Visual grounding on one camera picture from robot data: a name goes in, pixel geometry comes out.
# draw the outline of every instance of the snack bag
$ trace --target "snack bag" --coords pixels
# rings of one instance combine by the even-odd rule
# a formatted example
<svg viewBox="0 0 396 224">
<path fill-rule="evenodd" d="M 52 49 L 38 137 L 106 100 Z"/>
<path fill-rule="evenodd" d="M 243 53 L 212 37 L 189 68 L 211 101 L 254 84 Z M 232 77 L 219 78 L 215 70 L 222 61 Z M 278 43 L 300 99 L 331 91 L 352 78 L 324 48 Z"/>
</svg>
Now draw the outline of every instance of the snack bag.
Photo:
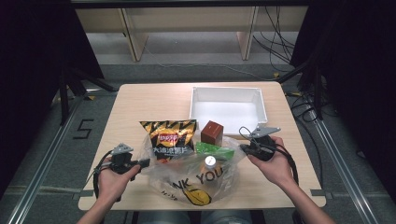
<svg viewBox="0 0 396 224">
<path fill-rule="evenodd" d="M 177 155 L 194 151 L 196 119 L 140 121 L 140 124 L 148 132 L 157 161 L 166 163 Z"/>
</svg>

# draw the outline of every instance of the brown cube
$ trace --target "brown cube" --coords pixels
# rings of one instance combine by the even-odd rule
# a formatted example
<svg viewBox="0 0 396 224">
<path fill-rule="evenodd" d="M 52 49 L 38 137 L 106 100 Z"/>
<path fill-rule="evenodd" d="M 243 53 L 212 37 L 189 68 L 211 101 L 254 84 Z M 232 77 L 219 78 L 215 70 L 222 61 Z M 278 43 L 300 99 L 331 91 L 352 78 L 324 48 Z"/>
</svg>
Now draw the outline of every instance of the brown cube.
<svg viewBox="0 0 396 224">
<path fill-rule="evenodd" d="M 201 131 L 201 142 L 221 147 L 223 126 L 210 120 Z"/>
</svg>

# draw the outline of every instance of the white tray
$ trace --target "white tray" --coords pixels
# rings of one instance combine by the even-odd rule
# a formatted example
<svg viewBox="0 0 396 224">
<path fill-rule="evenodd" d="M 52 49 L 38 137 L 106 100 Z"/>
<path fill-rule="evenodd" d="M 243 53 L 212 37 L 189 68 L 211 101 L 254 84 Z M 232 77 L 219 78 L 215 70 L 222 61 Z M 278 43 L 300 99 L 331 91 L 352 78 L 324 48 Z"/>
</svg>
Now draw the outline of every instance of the white tray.
<svg viewBox="0 0 396 224">
<path fill-rule="evenodd" d="M 221 124 L 224 135 L 239 135 L 242 126 L 253 132 L 268 121 L 261 89 L 231 87 L 193 87 L 190 119 L 197 119 L 200 130 L 210 120 Z"/>
</svg>

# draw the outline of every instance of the black curtain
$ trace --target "black curtain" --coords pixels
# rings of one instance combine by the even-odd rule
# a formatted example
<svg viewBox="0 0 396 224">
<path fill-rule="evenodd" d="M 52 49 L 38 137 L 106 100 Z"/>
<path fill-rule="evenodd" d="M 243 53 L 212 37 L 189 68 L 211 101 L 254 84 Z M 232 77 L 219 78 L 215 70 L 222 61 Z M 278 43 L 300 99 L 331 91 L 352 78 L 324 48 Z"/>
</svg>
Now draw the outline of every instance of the black curtain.
<svg viewBox="0 0 396 224">
<path fill-rule="evenodd" d="M 8 0 L 0 19 L 1 198 L 48 114 L 62 69 L 103 74 L 73 8 Z"/>
<path fill-rule="evenodd" d="M 318 67 L 340 117 L 396 202 L 395 7 L 386 0 L 345 3 Z M 320 3 L 308 9 L 293 65 L 308 59 L 322 22 L 337 9 Z"/>
</svg>

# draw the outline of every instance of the red label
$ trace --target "red label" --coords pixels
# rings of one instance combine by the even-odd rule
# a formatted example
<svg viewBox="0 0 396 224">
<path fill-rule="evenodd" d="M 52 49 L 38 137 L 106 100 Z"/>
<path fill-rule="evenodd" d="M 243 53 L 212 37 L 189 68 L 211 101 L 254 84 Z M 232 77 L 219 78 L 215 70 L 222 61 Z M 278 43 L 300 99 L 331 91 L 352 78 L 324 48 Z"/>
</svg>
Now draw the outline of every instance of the red label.
<svg viewBox="0 0 396 224">
<path fill-rule="evenodd" d="M 158 136 L 158 139 L 161 144 L 167 147 L 172 147 L 176 144 L 178 140 L 178 135 L 177 133 L 161 133 Z"/>
</svg>

